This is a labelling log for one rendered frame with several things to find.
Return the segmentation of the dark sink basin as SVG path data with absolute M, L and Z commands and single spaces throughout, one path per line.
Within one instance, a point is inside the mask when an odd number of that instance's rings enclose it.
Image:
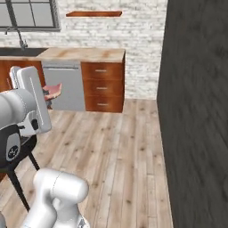
M 0 56 L 29 56 L 37 57 L 40 53 L 46 51 L 46 48 L 25 48 L 19 47 L 0 47 Z

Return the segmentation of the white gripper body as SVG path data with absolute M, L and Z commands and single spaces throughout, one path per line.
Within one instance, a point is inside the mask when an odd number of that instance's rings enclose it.
M 42 134 L 52 129 L 43 89 L 35 67 L 10 69 L 13 88 L 25 102 L 25 118 L 18 124 L 22 134 Z

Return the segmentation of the red raw steak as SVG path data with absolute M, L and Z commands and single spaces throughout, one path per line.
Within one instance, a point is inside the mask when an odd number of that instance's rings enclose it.
M 48 92 L 48 94 L 45 95 L 45 99 L 52 100 L 58 97 L 61 94 L 61 87 L 62 84 L 44 86 L 43 89 Z

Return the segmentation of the grey metal tap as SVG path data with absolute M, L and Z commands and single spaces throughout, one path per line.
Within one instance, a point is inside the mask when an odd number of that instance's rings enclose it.
M 5 29 L 4 33 L 7 35 L 10 30 L 15 30 L 18 33 L 19 40 L 20 40 L 20 49 L 25 50 L 28 47 L 28 44 L 26 41 L 22 40 L 20 30 L 14 26 L 10 26 Z

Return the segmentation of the dark framed window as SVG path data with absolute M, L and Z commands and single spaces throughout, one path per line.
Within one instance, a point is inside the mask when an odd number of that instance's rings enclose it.
M 0 0 L 0 30 L 60 31 L 57 0 Z

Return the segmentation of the brown wooden drawer cabinet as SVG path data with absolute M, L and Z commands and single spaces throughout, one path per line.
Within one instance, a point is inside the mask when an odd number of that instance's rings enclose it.
M 87 111 L 121 112 L 125 96 L 125 63 L 81 63 Z

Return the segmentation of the dark grey fridge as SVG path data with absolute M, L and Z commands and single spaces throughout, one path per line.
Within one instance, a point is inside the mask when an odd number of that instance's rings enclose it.
M 228 228 L 228 0 L 168 0 L 157 101 L 174 228 Z

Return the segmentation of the brown wooden wall shelf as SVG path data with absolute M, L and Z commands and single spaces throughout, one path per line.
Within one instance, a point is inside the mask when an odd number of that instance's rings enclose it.
M 122 11 L 73 11 L 66 14 L 66 17 L 120 17 Z

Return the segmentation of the brown wooden sink cupboard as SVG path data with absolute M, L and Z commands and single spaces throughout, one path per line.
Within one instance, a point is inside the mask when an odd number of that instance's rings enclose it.
M 10 68 L 18 66 L 21 68 L 34 66 L 37 68 L 41 86 L 45 86 L 45 77 L 40 61 L 24 61 L 24 60 L 0 60 L 0 93 L 12 89 L 12 81 L 10 78 Z

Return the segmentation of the grey dishwasher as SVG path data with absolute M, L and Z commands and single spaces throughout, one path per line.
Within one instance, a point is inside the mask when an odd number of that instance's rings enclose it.
M 48 86 L 61 84 L 61 94 L 52 100 L 54 110 L 86 110 L 79 61 L 42 61 L 42 68 Z

